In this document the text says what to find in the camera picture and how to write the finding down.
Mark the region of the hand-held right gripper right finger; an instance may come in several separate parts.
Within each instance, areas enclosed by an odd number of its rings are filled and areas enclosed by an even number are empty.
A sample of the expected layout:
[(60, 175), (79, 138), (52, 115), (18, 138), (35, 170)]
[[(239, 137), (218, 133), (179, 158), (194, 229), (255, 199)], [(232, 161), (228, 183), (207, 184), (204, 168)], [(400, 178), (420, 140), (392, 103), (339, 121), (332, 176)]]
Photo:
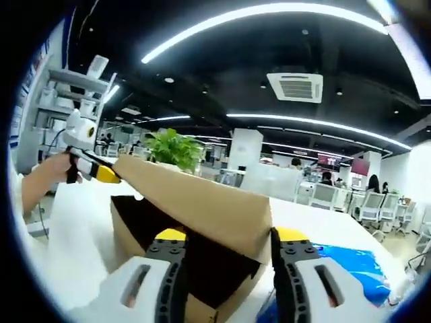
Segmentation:
[(365, 322), (371, 303), (362, 284), (308, 240), (284, 240), (271, 228), (278, 322)]

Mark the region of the person's left hand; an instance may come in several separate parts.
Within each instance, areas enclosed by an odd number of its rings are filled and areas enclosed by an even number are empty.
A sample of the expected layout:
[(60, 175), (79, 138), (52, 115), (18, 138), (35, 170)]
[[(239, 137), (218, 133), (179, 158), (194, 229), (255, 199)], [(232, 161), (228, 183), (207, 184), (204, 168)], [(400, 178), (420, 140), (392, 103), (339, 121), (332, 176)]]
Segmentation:
[(67, 172), (79, 161), (79, 158), (68, 152), (57, 153), (44, 160), (33, 169), (33, 172), (47, 180), (49, 184), (66, 182)]

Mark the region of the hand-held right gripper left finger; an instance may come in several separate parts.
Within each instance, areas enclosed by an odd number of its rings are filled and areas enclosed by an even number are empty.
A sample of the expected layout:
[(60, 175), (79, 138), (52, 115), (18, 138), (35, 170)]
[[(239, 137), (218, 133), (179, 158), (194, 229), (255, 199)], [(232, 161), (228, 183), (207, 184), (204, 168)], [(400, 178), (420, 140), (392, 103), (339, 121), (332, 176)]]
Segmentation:
[(107, 276), (88, 305), (74, 308), (74, 322), (184, 322), (188, 298), (186, 235), (159, 233), (145, 256), (134, 256)]

